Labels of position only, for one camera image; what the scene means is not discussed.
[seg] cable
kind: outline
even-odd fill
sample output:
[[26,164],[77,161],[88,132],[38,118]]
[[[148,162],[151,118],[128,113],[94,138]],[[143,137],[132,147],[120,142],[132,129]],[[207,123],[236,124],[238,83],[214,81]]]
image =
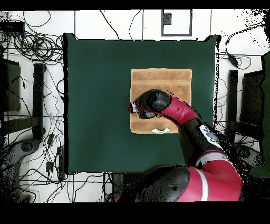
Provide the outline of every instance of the cable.
[[[46,173],[46,171],[45,171],[44,173]],[[39,179],[44,175],[44,173],[43,173],[37,180],[39,180]],[[35,183],[35,182],[36,182],[36,181],[34,181],[33,183]],[[32,184],[33,184],[33,183],[32,183]],[[30,186],[32,186],[32,184],[30,184],[27,188],[29,188]],[[23,192],[24,192],[27,188],[23,189]],[[23,192],[21,192],[20,195],[21,195]]]
[[32,192],[32,191],[28,191],[28,190],[25,190],[25,189],[22,189],[22,188],[20,188],[20,190],[25,191],[25,192],[28,192],[28,193],[31,193],[31,194],[35,195],[35,198],[34,198],[34,200],[32,201],[32,203],[34,203],[34,202],[35,202],[35,200],[36,200],[36,194],[35,194],[34,192]]
[[77,192],[78,190],[82,189],[83,186],[85,186],[85,184],[87,183],[87,180],[88,180],[89,178],[93,178],[93,177],[95,177],[95,178],[100,178],[100,177],[102,177],[102,175],[99,175],[99,176],[96,176],[96,175],[90,175],[90,176],[88,176],[87,179],[85,180],[85,182],[83,183],[83,185],[82,185],[81,187],[79,187],[77,190],[75,190],[75,193],[74,193],[74,201],[73,201],[73,202],[75,202],[75,200],[76,200],[76,192]]
[[[229,59],[229,61],[232,63],[232,65],[235,66],[235,67],[237,67],[238,69],[245,70],[245,69],[249,68],[250,65],[251,65],[251,59],[250,59],[250,57],[248,57],[248,56],[235,57],[234,55],[228,53],[228,51],[227,51],[227,45],[228,45],[228,43],[230,42],[230,39],[231,39],[234,35],[236,35],[236,34],[238,34],[238,33],[242,33],[242,32],[245,32],[245,31],[248,31],[248,30],[252,30],[252,29],[254,29],[254,28],[257,28],[257,27],[259,27],[259,26],[262,26],[262,23],[263,23],[263,20],[262,20],[261,22],[259,22],[259,23],[256,23],[256,24],[251,25],[251,26],[248,27],[248,28],[245,28],[245,29],[243,29],[243,30],[237,31],[237,32],[233,33],[232,35],[230,35],[230,36],[228,37],[228,39],[225,41],[225,51],[226,51],[226,54],[228,55],[228,59]],[[239,67],[240,65],[238,64],[236,58],[240,59],[240,61],[241,61],[241,58],[248,58],[249,61],[250,61],[250,63],[249,63],[249,65],[248,65],[246,68],[240,68],[240,67]]]
[[27,106],[27,104],[25,103],[24,99],[21,98],[21,97],[19,97],[15,92],[13,92],[13,91],[11,91],[11,90],[9,90],[9,91],[10,91],[13,95],[15,95],[16,97],[18,97],[18,98],[24,103],[24,105],[25,105],[25,107],[26,107],[26,109],[27,109],[27,112],[29,113],[29,116],[31,117],[31,120],[33,120],[32,115],[31,115],[31,113],[30,113],[30,111],[29,111],[29,109],[28,109],[28,106]]
[[111,175],[111,173],[108,174],[108,178],[109,178],[111,184],[112,184],[113,186],[115,186],[119,191],[122,191],[122,189],[120,189],[120,188],[119,188],[119,187],[111,180],[110,175]]
[[59,91],[59,88],[58,88],[59,83],[62,82],[62,81],[64,81],[64,79],[61,79],[61,80],[57,83],[57,85],[56,85],[56,90],[57,90],[57,92],[59,92],[60,94],[64,94],[63,92],[60,92],[60,91]]
[[34,159],[32,159],[32,160],[29,160],[29,161],[27,161],[27,162],[22,162],[22,163],[29,163],[30,161],[34,161],[34,160],[37,160],[38,158],[34,158]]
[[226,94],[226,95],[224,95],[224,96],[222,96],[222,97],[219,97],[219,98],[217,98],[217,99],[222,99],[222,98],[224,98],[224,97],[226,97],[226,96],[228,96],[228,94]]
[[142,29],[141,29],[141,39],[143,40],[143,30],[144,30],[144,28],[143,28],[143,15],[144,15],[144,10],[142,10]]
[[43,63],[48,65],[55,65],[57,63],[62,64],[63,60],[63,37],[62,35],[56,36],[51,34],[42,34],[37,33],[34,31],[31,27],[41,27],[45,25],[48,21],[46,21],[44,24],[39,26],[31,26],[28,24],[24,18],[18,16],[18,15],[11,15],[11,16],[17,16],[25,22],[25,24],[29,27],[29,29],[34,32],[34,34],[25,31],[25,34],[15,35],[13,36],[13,44],[14,49],[16,49],[19,54],[22,56],[28,58],[31,61],[43,61]]
[[109,178],[107,180],[105,180],[106,174],[108,174],[108,173],[102,173],[102,177],[103,177],[102,193],[104,193],[104,201],[105,202],[109,202],[110,199],[111,199],[111,197],[112,197],[112,195],[106,193],[105,185],[109,181]]
[[211,35],[211,27],[212,27],[212,9],[211,9],[211,13],[210,13],[210,32],[209,32],[209,36]]
[[115,29],[111,26],[111,24],[108,22],[108,20],[106,19],[105,15],[103,14],[103,12],[101,10],[99,10],[101,12],[101,14],[103,15],[104,19],[106,20],[106,22],[108,23],[108,25],[110,26],[110,28],[112,28],[112,30],[116,33],[117,38],[119,40],[119,36],[118,33],[115,31]]
[[26,19],[25,19],[25,16],[24,16],[25,11],[23,11],[23,19],[24,19],[24,21],[25,21],[25,24],[29,27],[29,29],[31,29],[30,27],[37,28],[37,27],[44,26],[44,25],[47,24],[47,22],[50,21],[50,19],[52,18],[51,13],[50,13],[49,11],[47,11],[47,12],[49,13],[50,18],[49,18],[45,23],[43,23],[43,24],[41,24],[41,25],[39,25],[39,26],[32,26],[32,25],[30,25],[29,23],[26,22]]
[[226,89],[228,90],[228,87],[227,87],[227,85],[226,85],[225,80],[224,80],[224,79],[221,79],[221,78],[218,78],[218,79],[220,79],[221,81],[223,81],[223,83],[225,84]]
[[66,183],[64,183],[63,186],[58,187],[58,188],[57,188],[57,189],[56,189],[56,190],[48,197],[47,201],[45,201],[44,203],[48,203],[50,200],[53,200],[53,199],[50,199],[50,197],[51,197],[55,192],[57,192],[57,191],[61,188],[61,190],[54,196],[54,198],[55,198],[58,194],[60,194],[60,192],[63,190],[65,184],[66,184]]
[[[47,153],[49,153],[49,151],[48,151],[48,149],[47,149],[47,147],[46,147],[46,142],[45,142],[45,141],[46,141],[46,139],[44,140],[44,142],[43,142],[43,147],[42,147],[42,149],[43,149],[43,154],[42,154],[42,155],[44,155],[44,159],[43,159],[41,165],[37,168],[37,170],[40,169],[40,167],[41,167],[42,164],[44,163],[45,159],[48,161],[48,159],[46,158],[46,155],[47,155]],[[33,174],[35,173],[35,172],[33,172],[32,174],[27,175],[28,172],[29,172],[30,170],[28,170],[28,171],[26,172],[26,174],[24,174],[24,175],[22,176],[22,178],[24,178],[24,177],[26,177],[26,176],[31,176],[31,175],[33,175]]]
[[25,131],[23,131],[23,132],[21,132],[21,133],[19,133],[18,134],[18,136],[15,138],[15,140],[13,141],[13,142],[11,142],[9,145],[7,145],[7,146],[5,146],[5,147],[3,147],[3,149],[5,149],[5,148],[8,148],[8,147],[10,147],[10,146],[12,146],[16,141],[17,141],[17,139],[19,138],[19,136],[21,135],[21,134],[23,134],[23,133],[25,133],[25,132],[28,132],[29,130],[31,130],[32,128],[29,128],[29,129],[27,129],[27,130],[25,130]]
[[39,173],[42,177],[46,178],[47,180],[51,181],[52,183],[59,184],[59,181],[52,181],[50,178],[48,178],[47,176],[45,176],[44,174],[42,174],[40,171],[38,171],[37,169],[34,169],[34,168],[31,168],[30,170],[28,170],[28,171],[26,172],[26,174],[27,174],[29,171],[31,171],[31,170],[34,170],[35,172]]
[[240,139],[240,141],[239,141],[238,143],[241,144],[244,140],[247,139],[247,137],[248,137],[248,136],[243,136],[243,137]]
[[130,28],[131,28],[131,26],[132,26],[132,23],[133,23],[134,18],[135,18],[140,12],[141,12],[141,10],[140,10],[139,12],[136,13],[136,15],[133,17],[133,19],[132,19],[132,21],[131,21],[131,23],[130,23],[130,27],[129,27],[129,36],[130,36],[130,39],[132,39],[132,37],[131,37],[131,35],[130,35]]
[[67,197],[69,198],[70,203],[72,203],[72,201],[70,200],[70,194],[69,194],[69,183],[67,183]]

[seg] brown towel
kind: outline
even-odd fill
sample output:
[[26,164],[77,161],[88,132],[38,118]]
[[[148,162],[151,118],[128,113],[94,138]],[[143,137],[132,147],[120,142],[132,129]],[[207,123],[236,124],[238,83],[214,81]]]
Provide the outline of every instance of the brown towel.
[[[135,101],[142,93],[150,89],[160,89],[191,106],[190,69],[131,69],[130,101]],[[140,119],[138,114],[130,115],[130,130],[136,134],[155,134],[168,128],[166,134],[178,133],[176,125],[166,118]]]

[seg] white floor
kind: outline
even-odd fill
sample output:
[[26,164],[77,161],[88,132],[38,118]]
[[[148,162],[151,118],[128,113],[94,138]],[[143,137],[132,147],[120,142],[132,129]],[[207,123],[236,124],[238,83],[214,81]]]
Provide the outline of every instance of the white floor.
[[[99,11],[50,11],[51,19],[45,25],[33,28],[36,32],[53,34],[53,35],[62,35],[63,33],[74,33],[78,39],[117,39],[116,33],[109,27],[103,18],[102,14]],[[105,17],[115,29],[120,39],[130,40],[131,37],[136,40],[142,39],[142,18],[143,18],[143,39],[146,40],[204,40],[207,36],[219,34],[222,36],[221,43],[219,45],[220,53],[223,53],[225,49],[225,41],[228,37],[240,30],[245,29],[246,27],[258,23],[262,20],[260,16],[250,16],[250,13],[245,13],[244,10],[193,10],[193,22],[192,22],[192,37],[161,37],[161,10],[128,10],[128,11],[103,11]],[[172,11],[172,23],[175,23],[173,18],[176,18],[178,13],[177,11]],[[22,20],[23,12],[9,12],[11,19]],[[47,11],[35,11],[35,12],[25,12],[25,19],[27,23],[32,26],[39,26],[46,22],[49,18]],[[238,89],[242,89],[242,77],[244,73],[257,71],[262,69],[261,58],[259,55],[269,51],[269,43],[266,41],[266,36],[264,34],[263,28],[258,27],[249,32],[244,32],[236,34],[232,37],[230,43],[227,46],[227,50],[231,54],[248,54],[255,55],[249,56],[251,59],[251,65],[248,69],[240,70],[238,69]],[[4,54],[5,58],[16,61],[20,63],[21,66],[21,77],[27,81],[25,84],[26,89],[21,86],[20,96],[24,99],[25,103],[28,106],[29,111],[32,113],[32,96],[33,96],[33,63],[29,59],[21,56],[14,55],[12,53],[18,53],[16,50],[9,49],[9,54]],[[236,69],[230,64],[227,56],[224,56],[219,62],[219,77],[227,83],[227,75],[230,69]],[[245,68],[248,65],[249,61],[245,58],[242,58],[242,68]],[[45,99],[45,108],[44,108],[44,127],[48,131],[52,123],[52,128],[54,128],[57,116],[63,115],[63,101],[60,98],[59,93],[56,91],[55,84],[57,84],[61,79],[63,79],[63,69],[61,64],[56,64],[54,66],[47,66],[48,72],[45,73],[45,84],[44,86],[44,95],[48,95]],[[218,87],[218,97],[222,97],[227,94],[227,90],[223,81],[220,80]],[[63,82],[59,84],[59,91],[63,92]],[[226,97],[219,100],[219,103],[224,104]],[[223,117],[221,117],[221,108],[218,108],[218,120],[225,120],[225,111],[226,103],[223,107]],[[240,101],[238,102],[238,119],[240,113]],[[21,110],[19,112],[10,112],[8,114],[9,119],[17,119],[20,117],[28,116],[27,109],[24,103],[21,101]],[[63,123],[60,124],[59,129],[63,130]],[[9,143],[12,142],[19,133],[10,134],[8,137]],[[57,129],[55,129],[54,134],[60,134]],[[23,133],[18,137],[17,140],[22,140],[24,138],[31,137],[32,131]],[[60,137],[61,145],[64,142],[63,136]],[[60,146],[60,141],[51,148],[51,156],[56,153],[56,148]],[[24,162],[33,160],[41,156],[40,158],[30,161],[28,163],[22,164],[20,175],[25,175],[29,169],[38,169],[41,173],[45,172],[46,162],[44,160],[42,146],[40,149],[26,157]],[[55,192],[57,187],[60,185],[51,183],[46,184],[46,178],[42,177],[37,172],[30,171],[28,173],[30,176],[26,176],[22,179],[21,185],[22,188],[27,188],[29,191],[36,193],[35,202],[45,202],[48,197]],[[76,192],[76,202],[97,202],[101,199],[102,195],[102,186],[103,180],[102,177],[89,177],[91,175],[102,175],[100,174],[91,174],[91,173],[78,173],[74,175],[74,186],[72,183],[73,176],[70,176],[69,179],[61,190],[61,192],[49,202],[70,202],[72,200],[72,191],[80,188],[86,181],[87,183]],[[55,172],[53,173],[53,180],[57,180]],[[110,193],[111,185],[107,183],[106,192]]]

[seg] black stand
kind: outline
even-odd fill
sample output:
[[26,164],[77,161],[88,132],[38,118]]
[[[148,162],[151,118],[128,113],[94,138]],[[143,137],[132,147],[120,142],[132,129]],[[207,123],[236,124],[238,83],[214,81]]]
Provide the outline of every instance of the black stand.
[[230,70],[228,75],[228,98],[227,98],[227,122],[225,135],[233,147],[237,150],[239,157],[246,167],[252,167],[263,163],[263,157],[257,151],[242,144],[234,144],[236,133],[252,137],[258,141],[263,140],[263,129],[261,126],[262,103],[260,101],[260,83],[263,76],[259,73],[248,73],[243,78],[242,109],[240,121],[236,121],[237,115],[237,82],[238,71]]
[[4,122],[2,136],[32,128],[33,138],[16,142],[1,151],[0,194],[4,202],[22,202],[19,172],[23,158],[36,152],[45,133],[43,128],[43,80],[46,66],[34,65],[33,116]]

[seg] black cable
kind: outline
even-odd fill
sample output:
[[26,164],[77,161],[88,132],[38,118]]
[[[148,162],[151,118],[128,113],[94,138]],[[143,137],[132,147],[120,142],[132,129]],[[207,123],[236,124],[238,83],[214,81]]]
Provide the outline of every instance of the black cable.
[[135,14],[135,16],[133,17],[133,19],[132,19],[132,21],[131,21],[131,23],[130,23],[130,27],[129,27],[129,36],[130,36],[130,39],[132,39],[132,37],[131,37],[131,35],[130,35],[130,28],[131,28],[131,26],[132,26],[132,23],[133,23],[134,18],[135,18],[140,12],[141,12],[141,10]]
[[[259,27],[259,26],[262,26],[262,23],[263,23],[263,21],[261,21],[261,22],[259,22],[259,23],[256,23],[256,24],[253,24],[253,25],[251,25],[251,26],[249,26],[248,28],[245,28],[245,29],[243,29],[243,30],[237,31],[237,32],[233,33],[232,35],[230,35],[230,36],[228,37],[228,39],[225,41],[225,51],[226,51],[226,54],[228,55],[228,58],[229,58],[230,62],[231,62],[235,67],[237,67],[238,69],[245,70],[245,69],[249,68],[252,61],[251,61],[250,57],[248,57],[248,56],[235,57],[234,55],[228,53],[227,45],[228,45],[228,43],[230,42],[230,39],[231,39],[234,35],[236,35],[236,34],[238,34],[238,33],[242,33],[242,32],[245,32],[245,31],[249,31],[249,30],[252,30],[252,29],[257,28],[257,27]],[[237,58],[240,59],[241,63],[242,63],[241,58],[248,58],[249,61],[250,61],[250,63],[249,63],[249,65],[248,65],[246,68],[240,68],[240,67],[239,67],[240,65],[238,65],[238,63],[236,63],[236,59],[237,59]]]
[[59,83],[62,82],[62,81],[64,81],[64,79],[61,79],[61,80],[57,83],[57,85],[56,85],[56,90],[57,90],[57,92],[59,92],[60,94],[64,94],[63,92],[60,92],[60,91],[59,91],[59,88],[58,88]]
[[57,110],[57,114],[56,114],[54,117],[57,117],[58,114],[60,113],[60,111],[58,110],[58,108],[57,108],[57,106],[56,106],[56,104],[58,103],[58,98],[55,97],[54,95],[52,95],[51,93],[47,94],[45,97],[47,97],[47,96],[49,96],[49,95],[56,99],[56,102],[55,102],[55,104],[54,104],[54,107],[55,107],[56,110]]
[[77,190],[75,190],[75,193],[74,193],[74,201],[73,201],[73,202],[75,202],[75,200],[76,200],[76,192],[77,192],[78,190],[82,189],[83,186],[85,186],[85,184],[87,183],[87,180],[88,180],[89,178],[93,178],[93,177],[95,177],[95,178],[100,178],[100,177],[102,177],[102,175],[99,175],[99,176],[96,176],[96,175],[90,175],[90,176],[88,176],[87,179],[85,180],[85,182],[83,183],[83,185],[82,185],[81,187],[79,187]]
[[34,202],[35,202],[35,200],[36,200],[36,193],[34,193],[34,192],[32,192],[32,191],[24,190],[24,189],[22,189],[22,188],[20,188],[20,190],[25,191],[25,192],[28,192],[28,193],[31,193],[31,194],[35,195],[35,198],[34,198],[34,200],[32,201],[32,203],[34,203]]
[[253,140],[252,142],[242,142],[241,144],[250,144],[250,143],[255,143],[255,142],[259,142],[259,141]]
[[108,174],[108,178],[109,178],[111,184],[112,184],[113,186],[115,186],[119,191],[122,191],[122,189],[120,189],[120,188],[112,181],[112,179],[110,178],[110,175],[111,175],[111,173]]
[[210,31],[209,31],[209,36],[211,35],[211,27],[212,27],[212,9],[210,11]]
[[67,197],[69,198],[70,203],[72,203],[72,201],[70,200],[70,194],[69,194],[69,184],[67,183],[66,186],[67,186],[66,187],[66,189],[67,189]]
[[224,97],[226,97],[226,96],[228,96],[228,94],[226,94],[226,95],[224,95],[224,96],[222,96],[222,97],[219,97],[219,98],[217,98],[217,99],[222,99],[222,98],[224,98]]
[[225,81],[224,81],[223,79],[221,79],[221,78],[218,78],[218,79],[220,79],[221,81],[223,81],[223,82],[224,82],[224,84],[225,84],[225,86],[226,86],[226,89],[228,90],[228,87],[227,87],[227,85],[226,85]]
[[[42,182],[42,183],[44,182],[44,183],[46,183],[47,180],[38,180],[38,181],[37,180],[21,180],[21,182],[29,182],[29,181],[36,181],[36,182]],[[65,182],[72,183],[72,181],[61,181],[61,183],[65,183]],[[84,182],[85,181],[75,181],[74,180],[74,183],[84,183]],[[103,183],[103,182],[102,181],[86,181],[86,183]]]
[[119,40],[119,36],[118,36],[118,33],[115,31],[115,29],[111,26],[111,24],[108,22],[108,20],[106,19],[105,15],[103,14],[103,12],[101,10],[99,10],[101,12],[101,14],[103,15],[105,21],[108,23],[108,25],[110,26],[110,28],[112,28],[112,30],[116,33],[117,35],[117,38]]
[[248,137],[248,136],[243,136],[243,137],[239,140],[238,144],[241,144],[244,140],[247,139],[247,137]]
[[31,171],[31,170],[34,170],[35,172],[39,173],[42,177],[46,178],[47,180],[51,181],[52,183],[59,184],[59,181],[53,181],[53,180],[51,180],[50,178],[48,178],[47,176],[43,175],[40,171],[38,171],[37,169],[34,169],[34,168],[31,168],[30,170],[28,170],[28,171],[26,172],[26,174],[27,174],[29,171]]
[[23,131],[23,132],[21,132],[21,133],[19,133],[18,135],[17,135],[17,137],[15,138],[15,140],[13,141],[13,142],[11,142],[9,145],[7,145],[7,146],[5,146],[5,147],[3,147],[3,149],[5,149],[5,148],[8,148],[8,147],[10,147],[10,146],[12,146],[16,141],[17,141],[17,139],[19,138],[19,136],[21,135],[21,134],[23,134],[23,133],[25,133],[25,132],[28,132],[29,130],[31,130],[32,128],[29,128],[29,129],[27,129],[27,130],[25,130],[25,131]]
[[60,123],[59,122],[63,122],[64,123],[64,121],[60,120],[60,117],[58,117],[56,119],[56,121],[55,121],[55,126],[53,128],[53,132],[54,132],[55,129],[57,129],[61,134],[63,134],[63,132],[60,130]]
[[105,189],[105,185],[107,184],[107,182],[109,181],[109,178],[107,178],[107,180],[105,180],[105,176],[107,173],[102,173],[102,178],[103,178],[103,185],[102,185],[102,192],[104,193],[104,201],[105,202],[109,202],[110,195],[106,193],[106,189]]
[[25,19],[25,16],[24,16],[25,11],[23,11],[23,19],[24,19],[24,21],[25,21],[25,24],[29,27],[29,29],[31,29],[30,27],[38,28],[38,27],[44,26],[44,25],[47,24],[47,22],[50,21],[50,19],[52,18],[51,13],[50,13],[49,11],[47,11],[47,12],[49,13],[50,18],[49,18],[45,23],[43,23],[43,24],[41,24],[41,25],[39,25],[39,26],[32,26],[32,25],[30,25],[29,23],[26,22],[26,19]]
[[[42,161],[42,163],[40,164],[40,166],[37,168],[37,170],[39,170],[40,169],[40,167],[42,166],[42,164],[44,163],[44,161],[45,161],[45,159],[47,160],[47,158],[46,158],[46,155],[47,155],[47,153],[49,153],[49,151],[48,150],[46,150],[46,151],[44,151],[44,146],[46,147],[46,139],[44,140],[44,142],[43,142],[43,147],[42,147],[42,149],[43,149],[43,154],[42,155],[44,155],[44,159],[43,159],[43,161]],[[26,177],[26,176],[31,176],[31,175],[33,175],[35,172],[33,172],[32,174],[30,174],[30,175],[27,175],[27,173],[30,171],[30,170],[28,170],[27,172],[26,172],[26,174],[24,174],[23,176],[22,176],[22,178],[24,178],[24,177]]]
[[27,112],[29,113],[29,116],[30,116],[31,120],[33,121],[32,115],[31,115],[31,113],[30,113],[30,111],[29,111],[29,109],[28,109],[28,106],[27,106],[27,104],[25,103],[24,99],[21,98],[20,96],[18,96],[15,92],[11,91],[10,89],[9,89],[9,91],[10,91],[13,95],[15,95],[16,97],[18,97],[18,98],[24,103],[24,105],[25,105],[25,107],[26,107],[26,109],[27,109]]
[[50,75],[50,76],[51,76],[51,78],[52,78],[53,84],[54,84],[54,86],[55,86],[55,88],[56,88],[56,90],[57,90],[57,92],[58,92],[59,96],[61,97],[61,95],[60,95],[60,93],[59,93],[59,91],[58,91],[58,89],[57,89],[57,85],[55,84],[55,82],[54,82],[54,80],[53,80],[53,77],[52,77],[52,75],[51,75],[50,71],[49,71],[48,69],[47,69],[47,71],[48,71],[49,75]]
[[[31,27],[41,27],[45,25],[50,20],[51,15],[49,20],[40,26],[31,26],[25,21],[24,18],[20,16],[18,17],[21,18],[23,22],[25,22],[25,24],[29,27],[29,29],[32,32],[34,32],[34,34],[25,31],[25,34],[13,36],[13,44],[15,47],[14,49],[16,49],[19,52],[19,54],[28,58],[31,61],[43,61],[43,63],[48,65],[55,65],[57,63],[61,63],[61,65],[63,66],[62,64],[63,37],[61,35],[56,36],[51,34],[38,33],[31,28]],[[56,37],[56,40],[54,41],[49,36]]]
[[46,173],[46,171],[45,171],[45,172],[44,172],[37,180],[39,180],[45,173]]
[[47,201],[45,201],[44,203],[48,203],[50,200],[53,200],[53,199],[50,199],[50,197],[51,197],[55,192],[57,192],[57,191],[61,188],[61,190],[54,196],[54,198],[55,198],[58,194],[60,194],[60,192],[63,190],[65,184],[64,184],[63,186],[58,187],[58,188],[57,188],[57,189],[56,189],[56,190],[48,197]]
[[38,158],[34,158],[34,159],[32,159],[32,160],[29,160],[29,161],[27,161],[27,162],[22,162],[22,163],[29,163],[30,161],[37,160]]
[[[46,111],[47,115],[49,116],[49,114],[48,114],[48,111],[47,111],[47,109],[46,109],[46,105],[45,105],[45,102],[44,102],[44,101],[43,101],[43,104],[44,104],[44,109],[45,109],[45,111]],[[49,134],[50,134],[50,131],[51,131],[51,128],[52,128],[52,125],[53,125],[51,118],[50,118],[50,122],[51,122],[51,125],[50,125],[50,129],[49,129],[49,131],[48,131],[48,136],[49,136]]]

